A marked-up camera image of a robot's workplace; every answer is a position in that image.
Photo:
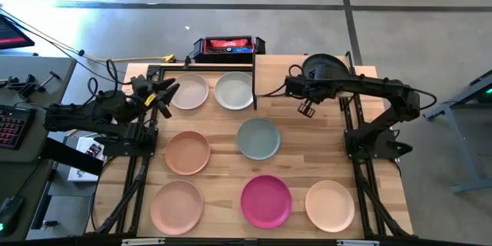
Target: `gray floor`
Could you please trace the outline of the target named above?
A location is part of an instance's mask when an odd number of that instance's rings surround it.
[[[258,10],[76,9],[50,8],[54,0],[1,0],[4,8],[42,31],[87,52],[111,58],[176,54],[183,58],[194,41],[212,35],[258,35],[271,54],[327,52],[350,49],[344,12]],[[342,0],[70,0],[140,3],[249,3],[340,5]],[[351,0],[353,5],[492,5],[492,0]],[[376,65],[380,77],[399,78],[432,91],[446,101],[469,81],[490,70],[492,13],[489,12],[355,12],[362,61]],[[45,42],[41,55],[63,55]],[[101,74],[100,65],[80,59]],[[118,64],[125,70],[126,64]],[[77,67],[64,103],[89,96],[86,70]],[[104,88],[111,84],[101,81]],[[430,99],[422,98],[422,104]],[[455,195],[451,185],[468,180],[463,158],[447,123],[422,118],[397,126],[399,140],[414,146],[401,160],[403,183],[415,234],[422,238],[492,244],[492,189]],[[492,158],[483,157],[492,171]],[[73,201],[64,209],[84,207]],[[57,198],[58,203],[66,201]],[[59,214],[49,211],[49,217]],[[85,215],[80,215],[85,223]],[[80,233],[80,224],[52,235]],[[46,237],[30,234],[30,238]]]

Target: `rgb keyboard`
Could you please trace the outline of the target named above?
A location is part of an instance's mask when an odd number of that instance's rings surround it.
[[[32,108],[0,105],[0,148],[19,149],[35,113]]]

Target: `computer mouse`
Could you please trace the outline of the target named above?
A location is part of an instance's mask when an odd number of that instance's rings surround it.
[[[6,198],[0,206],[0,238],[8,237],[17,228],[24,199],[20,196]]]

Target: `wooden table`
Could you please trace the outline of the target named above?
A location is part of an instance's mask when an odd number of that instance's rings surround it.
[[[275,90],[284,82],[288,67],[302,64],[302,55],[259,55],[256,58],[256,94]],[[131,76],[145,75],[148,64],[128,65],[125,81]],[[357,66],[358,74],[376,76],[374,66]],[[165,78],[178,77],[184,72],[168,71]],[[253,107],[241,111],[222,108],[214,98],[214,87],[224,72],[199,72],[210,85],[205,103],[191,111],[170,107],[172,118],[158,117],[159,141],[156,155],[151,159],[145,195],[142,203],[139,237],[166,236],[152,223],[150,207],[159,188],[173,180],[187,180],[195,184],[204,197],[204,213],[200,222],[184,237],[202,238],[362,238],[363,229],[359,212],[354,171],[344,153],[344,114],[338,100],[326,100],[316,107],[313,118],[297,112],[300,102],[293,98],[258,98],[258,110]],[[384,111],[380,98],[361,96],[364,116],[371,121]],[[236,133],[244,121],[253,117],[272,120],[281,131],[282,144],[276,155],[266,161],[252,161],[243,156],[235,144]],[[211,144],[211,160],[196,175],[180,176],[165,164],[165,147],[171,138],[181,131],[202,133]],[[95,198],[96,225],[112,212],[121,198],[128,158],[116,158],[101,177]],[[401,227],[412,232],[405,202],[401,178],[389,161],[374,161],[377,186],[381,201]],[[263,230],[249,224],[240,209],[242,188],[257,175],[269,174],[281,178],[289,187],[293,208],[289,219],[279,228]],[[356,214],[351,225],[339,233],[327,233],[317,229],[305,212],[304,198],[310,186],[321,180],[341,183],[352,194]],[[133,211],[129,205],[126,227]],[[376,231],[374,210],[369,204],[371,226]]]

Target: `magenta plate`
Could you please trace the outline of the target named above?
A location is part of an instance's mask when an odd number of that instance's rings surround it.
[[[270,175],[252,178],[241,195],[244,217],[258,228],[276,228],[288,218],[292,197],[284,182]]]

